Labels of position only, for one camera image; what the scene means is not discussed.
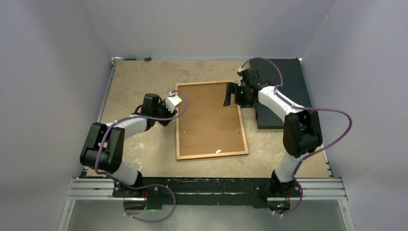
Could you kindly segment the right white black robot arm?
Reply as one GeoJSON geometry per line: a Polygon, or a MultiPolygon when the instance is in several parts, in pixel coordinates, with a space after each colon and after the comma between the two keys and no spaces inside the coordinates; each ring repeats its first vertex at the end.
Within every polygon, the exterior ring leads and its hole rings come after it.
{"type": "Polygon", "coordinates": [[[283,122],[282,161],[271,174],[270,189],[281,196],[294,185],[295,175],[307,154],[322,145],[322,134],[317,111],[307,111],[290,100],[268,81],[262,81],[255,68],[238,69],[239,82],[229,82],[223,105],[229,106],[234,95],[234,103],[253,107],[260,103],[271,110],[283,122]]]}

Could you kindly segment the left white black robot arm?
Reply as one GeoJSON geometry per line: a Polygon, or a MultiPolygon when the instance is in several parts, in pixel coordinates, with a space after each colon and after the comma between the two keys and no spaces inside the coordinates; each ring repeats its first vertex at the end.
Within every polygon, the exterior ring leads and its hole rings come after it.
{"type": "Polygon", "coordinates": [[[128,117],[112,123],[95,122],[90,126],[79,161],[96,174],[102,174],[125,186],[132,197],[143,192],[142,174],[123,161],[126,139],[148,131],[156,123],[167,126],[179,117],[176,108],[182,99],[175,91],[162,99],[158,94],[147,93],[143,102],[128,117]]]}

